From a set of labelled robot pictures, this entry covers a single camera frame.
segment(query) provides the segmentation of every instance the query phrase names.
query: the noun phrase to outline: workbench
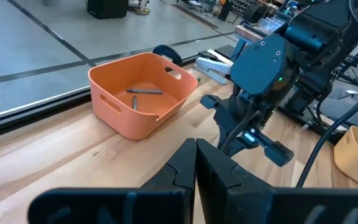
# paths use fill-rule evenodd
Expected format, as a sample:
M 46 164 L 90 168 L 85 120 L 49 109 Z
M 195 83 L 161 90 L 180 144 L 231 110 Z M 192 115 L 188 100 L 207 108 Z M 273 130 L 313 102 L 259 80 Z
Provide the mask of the workbench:
M 215 110 L 199 102 L 203 94 L 226 98 L 232 85 L 185 67 L 201 81 L 183 108 L 147 139 L 131 141 L 92 112 L 86 103 L 0 136 L 0 223 L 25 223 L 30 202 L 56 187 L 139 187 L 168 161 L 186 138 L 204 138 L 216 145 L 219 131 Z M 294 187 L 319 136 L 302 129 L 279 112 L 263 132 L 290 148 L 295 156 L 277 167 L 261 148 L 243 150 L 233 159 L 274 186 Z M 326 143 L 305 187 L 358 188 L 333 163 L 333 146 Z M 204 223 L 196 194 L 195 223 Z

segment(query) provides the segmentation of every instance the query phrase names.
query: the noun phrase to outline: wooden table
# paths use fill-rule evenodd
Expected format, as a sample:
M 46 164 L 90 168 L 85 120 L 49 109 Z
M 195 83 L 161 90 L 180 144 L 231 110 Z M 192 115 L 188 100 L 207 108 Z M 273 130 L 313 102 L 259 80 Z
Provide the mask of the wooden table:
M 231 85 L 221 86 L 204 75 L 183 108 L 143 141 L 131 141 L 100 121 L 87 103 L 0 136 L 0 223 L 25 223 L 31 200 L 55 187 L 138 187 L 168 161 L 186 138 L 205 138 L 216 145 L 218 127 L 214 110 L 199 101 L 202 94 L 221 98 Z M 294 151 L 294 159 L 277 167 L 261 148 L 243 150 L 233 157 L 243 168 L 274 186 L 295 186 L 319 139 L 280 113 L 264 133 Z M 332 145 L 325 144 L 305 187 L 358 187 L 333 164 Z M 195 223 L 204 223 L 200 197 Z

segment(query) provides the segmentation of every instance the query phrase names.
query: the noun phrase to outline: gray floor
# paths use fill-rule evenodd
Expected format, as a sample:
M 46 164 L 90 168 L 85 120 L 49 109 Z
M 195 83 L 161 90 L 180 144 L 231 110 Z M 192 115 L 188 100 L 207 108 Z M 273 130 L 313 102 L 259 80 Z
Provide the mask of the gray floor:
M 208 18 L 219 27 L 213 30 L 158 0 L 148 5 L 148 16 L 128 13 L 123 19 L 109 20 L 90 16 L 84 1 L 51 1 L 47 7 L 41 0 L 16 0 L 89 59 L 186 41 L 174 47 L 182 57 L 236 44 L 224 35 L 216 37 L 232 32 L 233 24 Z M 0 77 L 15 77 L 0 81 L 0 112 L 86 86 L 90 67 L 82 65 L 24 78 L 11 74 L 78 61 L 79 57 L 20 10 L 0 0 Z

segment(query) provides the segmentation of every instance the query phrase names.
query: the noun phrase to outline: orange basket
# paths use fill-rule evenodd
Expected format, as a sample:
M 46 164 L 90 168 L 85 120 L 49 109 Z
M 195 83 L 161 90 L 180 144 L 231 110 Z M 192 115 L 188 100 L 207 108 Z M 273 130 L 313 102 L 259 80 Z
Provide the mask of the orange basket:
M 167 68 L 177 75 L 166 72 Z M 95 115 L 134 140 L 146 138 L 174 115 L 198 84 L 184 69 L 152 53 L 91 68 L 88 75 Z M 128 93 L 126 90 L 130 88 L 163 93 Z M 137 98 L 137 110 L 132 109 L 133 96 Z

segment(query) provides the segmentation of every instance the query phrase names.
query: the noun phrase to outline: black cable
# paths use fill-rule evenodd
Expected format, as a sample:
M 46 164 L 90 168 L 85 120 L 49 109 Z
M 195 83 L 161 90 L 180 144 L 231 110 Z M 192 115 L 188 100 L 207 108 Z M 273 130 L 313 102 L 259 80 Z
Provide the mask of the black cable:
M 305 106 L 306 110 L 309 111 L 309 114 L 311 115 L 311 117 L 313 118 L 313 121 L 319 123 L 317 117 L 314 115 L 313 111 L 311 110 L 310 106 L 309 105 L 306 105 Z
M 317 120 L 320 124 L 323 122 L 323 120 L 321 119 L 321 110 L 320 110 L 322 102 L 323 102 L 322 100 L 319 101 L 316 106 Z
M 230 144 L 233 142 L 233 140 L 237 137 L 237 135 L 244 130 L 248 122 L 251 120 L 251 112 L 253 107 L 253 100 L 250 101 L 248 104 L 247 112 L 244 118 L 236 125 L 236 127 L 230 132 L 230 134 L 227 136 L 226 140 L 223 142 L 220 150 L 222 150 L 223 153 L 226 153 L 227 149 L 229 148 Z
M 356 14 L 356 10 L 354 9 L 354 0 L 349 0 L 349 10 L 351 12 L 351 16 L 354 19 L 354 22 L 358 24 L 358 15 Z M 331 133 L 333 133 L 337 127 L 339 127 L 343 122 L 347 121 L 351 116 L 353 116 L 358 111 L 358 102 L 350 109 L 346 114 L 340 117 L 337 121 L 331 125 L 327 131 L 321 136 L 320 140 L 317 142 L 316 146 L 314 147 L 313 151 L 310 154 L 308 162 L 305 164 L 305 168 L 303 169 L 301 176 L 299 178 L 296 187 L 302 187 L 305 183 L 305 180 L 309 174 L 311 166 L 313 165 L 314 160 L 317 157 L 318 152 L 320 151 L 321 147 L 323 146 L 324 142 L 330 137 Z

